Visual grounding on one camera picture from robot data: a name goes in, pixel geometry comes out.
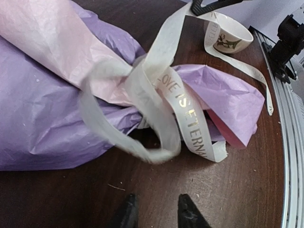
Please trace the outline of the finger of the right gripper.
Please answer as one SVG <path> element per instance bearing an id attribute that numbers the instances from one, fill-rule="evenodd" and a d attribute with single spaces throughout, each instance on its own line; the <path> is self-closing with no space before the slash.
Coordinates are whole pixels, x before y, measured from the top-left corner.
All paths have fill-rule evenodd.
<path id="1" fill-rule="evenodd" d="M 242 0 L 217 0 L 208 5 L 203 5 L 203 0 L 194 0 L 190 10 L 195 16 L 201 16 L 209 12 L 241 3 Z"/>

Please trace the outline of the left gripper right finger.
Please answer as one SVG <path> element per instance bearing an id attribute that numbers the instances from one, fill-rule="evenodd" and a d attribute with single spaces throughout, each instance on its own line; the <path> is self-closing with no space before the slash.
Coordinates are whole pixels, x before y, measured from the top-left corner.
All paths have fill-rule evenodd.
<path id="1" fill-rule="evenodd" d="M 188 194 L 179 195 L 178 228 L 211 228 Z"/>

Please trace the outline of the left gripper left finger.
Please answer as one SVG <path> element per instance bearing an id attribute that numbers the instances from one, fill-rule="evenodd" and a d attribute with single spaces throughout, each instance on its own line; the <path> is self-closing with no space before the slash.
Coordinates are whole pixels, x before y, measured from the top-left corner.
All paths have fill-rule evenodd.
<path id="1" fill-rule="evenodd" d="M 129 194 L 114 216 L 114 228 L 137 228 L 138 212 L 137 196 Z"/>

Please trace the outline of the beige ribbon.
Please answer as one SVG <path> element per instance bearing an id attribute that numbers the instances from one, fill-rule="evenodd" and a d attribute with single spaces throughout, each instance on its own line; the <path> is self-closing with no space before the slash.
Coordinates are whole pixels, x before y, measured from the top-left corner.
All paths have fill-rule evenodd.
<path id="1" fill-rule="evenodd" d="M 225 142 L 212 143 L 205 115 L 199 100 L 184 86 L 178 73 L 171 67 L 176 54 L 186 16 L 211 20 L 212 13 L 195 16 L 192 2 L 177 10 L 163 23 L 147 55 L 130 66 L 116 60 L 101 61 L 94 65 L 81 83 L 79 108 L 84 123 L 111 144 L 141 160 L 158 164 L 177 156 L 181 142 L 191 152 L 213 162 L 227 157 Z M 248 76 L 265 83 L 266 79 L 255 67 L 216 51 L 205 50 Z M 147 124 L 160 140 L 159 149 L 147 149 L 140 142 L 121 133 L 105 118 L 90 83 L 96 79 L 125 76 L 125 90 L 133 105 L 142 113 Z"/>

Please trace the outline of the purple pink wrapping paper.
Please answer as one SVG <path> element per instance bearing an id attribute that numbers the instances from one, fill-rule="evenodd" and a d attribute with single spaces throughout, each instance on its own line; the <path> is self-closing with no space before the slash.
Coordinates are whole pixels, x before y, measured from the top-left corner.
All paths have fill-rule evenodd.
<path id="1" fill-rule="evenodd" d="M 147 55 L 126 31 L 70 0 L 0 3 L 0 168 L 74 168 L 112 146 L 83 121 L 81 83 L 94 65 Z M 207 65 L 171 67 L 199 100 L 212 143 L 247 146 L 265 103 L 253 86 Z M 133 105 L 125 76 L 90 83 L 107 121 L 147 149 L 160 140 Z"/>

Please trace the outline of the plain white bowl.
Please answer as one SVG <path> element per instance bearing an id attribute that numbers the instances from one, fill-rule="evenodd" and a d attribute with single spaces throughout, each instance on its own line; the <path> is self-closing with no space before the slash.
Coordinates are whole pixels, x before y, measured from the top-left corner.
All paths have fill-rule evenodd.
<path id="1" fill-rule="evenodd" d="M 204 45 L 223 54 L 235 54 L 247 48 L 253 41 L 249 30 L 235 19 L 221 13 L 212 13 L 205 20 Z"/>

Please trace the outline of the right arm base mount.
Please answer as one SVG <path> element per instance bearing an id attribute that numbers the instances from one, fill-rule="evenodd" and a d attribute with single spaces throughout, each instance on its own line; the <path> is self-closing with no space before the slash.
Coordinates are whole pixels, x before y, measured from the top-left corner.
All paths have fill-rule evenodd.
<path id="1" fill-rule="evenodd" d="M 297 76 L 286 64 L 304 48 L 304 25 L 295 20 L 293 14 L 287 15 L 278 27 L 277 36 L 279 40 L 274 46 L 262 42 L 262 47 L 273 76 L 289 84 Z"/>

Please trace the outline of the front aluminium rail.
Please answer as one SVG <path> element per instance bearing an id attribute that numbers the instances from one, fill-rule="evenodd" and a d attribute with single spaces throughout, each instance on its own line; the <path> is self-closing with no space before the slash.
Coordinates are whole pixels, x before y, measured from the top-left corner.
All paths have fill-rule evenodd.
<path id="1" fill-rule="evenodd" d="M 274 88 L 283 139 L 284 200 L 282 228 L 304 226 L 304 105 L 290 84 L 281 82 L 271 69 L 266 46 L 275 43 L 252 26 L 257 37 Z"/>

